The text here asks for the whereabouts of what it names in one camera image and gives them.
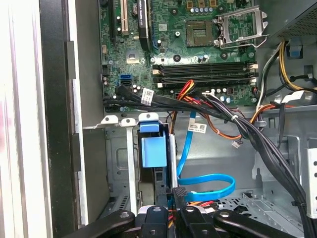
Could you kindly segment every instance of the black clip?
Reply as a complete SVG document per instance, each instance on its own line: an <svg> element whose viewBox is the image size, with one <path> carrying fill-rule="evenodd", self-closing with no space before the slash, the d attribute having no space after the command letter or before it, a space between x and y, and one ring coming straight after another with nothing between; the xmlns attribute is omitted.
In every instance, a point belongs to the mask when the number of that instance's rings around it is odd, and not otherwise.
<svg viewBox="0 0 317 238"><path fill-rule="evenodd" d="M296 201L292 201L292 205L294 207L307 207L307 203L306 202L299 203L299 202L296 202Z"/></svg>

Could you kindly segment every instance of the ram slot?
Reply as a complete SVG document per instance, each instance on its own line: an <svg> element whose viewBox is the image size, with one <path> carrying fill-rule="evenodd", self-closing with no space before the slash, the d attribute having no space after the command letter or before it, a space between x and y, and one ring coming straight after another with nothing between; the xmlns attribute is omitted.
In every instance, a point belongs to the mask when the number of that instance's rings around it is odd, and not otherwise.
<svg viewBox="0 0 317 238"><path fill-rule="evenodd" d="M243 73L248 70L247 63L204 63L204 64L187 64L187 65L156 65L153 67L154 75L166 77L183 76L183 75L205 75L215 73Z"/></svg>
<svg viewBox="0 0 317 238"><path fill-rule="evenodd" d="M241 75L213 75L197 77L156 77L154 83L160 84L159 88L182 88L190 79L193 79L197 87L218 86L226 84L248 84L255 75L246 73Z"/></svg>
<svg viewBox="0 0 317 238"><path fill-rule="evenodd" d="M121 29L123 35L129 35L128 29L128 4L127 0L120 0L121 4Z"/></svg>

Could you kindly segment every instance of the pcie slot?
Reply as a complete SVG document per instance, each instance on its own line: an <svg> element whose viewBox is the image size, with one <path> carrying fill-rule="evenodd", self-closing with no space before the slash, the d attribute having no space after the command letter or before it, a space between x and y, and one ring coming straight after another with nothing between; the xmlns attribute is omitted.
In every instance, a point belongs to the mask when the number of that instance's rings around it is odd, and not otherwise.
<svg viewBox="0 0 317 238"><path fill-rule="evenodd" d="M181 88L183 87L188 80L193 79L196 86L217 86L217 85L226 85L226 84L247 84L250 83L250 80L254 75L251 74L241 74L241 75L205 75L198 77L157 77L154 78L154 83L161 83L161 88Z"/></svg>
<svg viewBox="0 0 317 238"><path fill-rule="evenodd" d="M122 34L129 35L127 0L120 0L120 3L121 3L121 30L122 30Z"/></svg>
<svg viewBox="0 0 317 238"><path fill-rule="evenodd" d="M110 39L114 46L116 46L116 29L115 29L115 6L114 6L114 0L109 0L109 29L110 29Z"/></svg>
<svg viewBox="0 0 317 238"><path fill-rule="evenodd" d="M243 73L248 70L247 63L204 63L204 64L188 64L188 65L157 65L153 67L154 75L163 76L182 76L182 75L204 75L215 73Z"/></svg>

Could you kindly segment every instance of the blue sata port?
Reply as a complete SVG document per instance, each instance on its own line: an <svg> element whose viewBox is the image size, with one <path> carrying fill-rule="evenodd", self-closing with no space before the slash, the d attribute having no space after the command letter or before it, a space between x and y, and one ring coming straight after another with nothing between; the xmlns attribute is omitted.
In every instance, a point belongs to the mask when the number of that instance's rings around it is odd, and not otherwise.
<svg viewBox="0 0 317 238"><path fill-rule="evenodd" d="M132 75L131 74L122 74L120 75L120 83L125 86L131 86L132 84Z"/></svg>
<svg viewBox="0 0 317 238"><path fill-rule="evenodd" d="M120 75L120 80L132 80L131 74L122 74Z"/></svg>

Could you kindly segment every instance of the white label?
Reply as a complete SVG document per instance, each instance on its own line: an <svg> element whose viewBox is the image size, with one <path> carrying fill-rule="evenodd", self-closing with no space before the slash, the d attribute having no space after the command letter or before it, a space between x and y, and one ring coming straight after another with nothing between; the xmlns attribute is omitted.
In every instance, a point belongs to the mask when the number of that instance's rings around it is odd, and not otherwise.
<svg viewBox="0 0 317 238"><path fill-rule="evenodd" d="M199 132L199 133L206 133L207 125L206 124L200 124L200 123L193 123L189 121L188 124L188 130L192 132Z"/></svg>
<svg viewBox="0 0 317 238"><path fill-rule="evenodd" d="M148 88L143 88L141 103L150 106L154 91Z"/></svg>
<svg viewBox="0 0 317 238"><path fill-rule="evenodd" d="M232 142L232 146L237 148L237 149L240 147L240 145L235 141Z"/></svg>
<svg viewBox="0 0 317 238"><path fill-rule="evenodd" d="M302 90L302 91L294 92L291 95L287 95L283 99L282 103L288 103L288 102L293 101L293 100L299 100L302 98L303 93L304 93L304 91Z"/></svg>

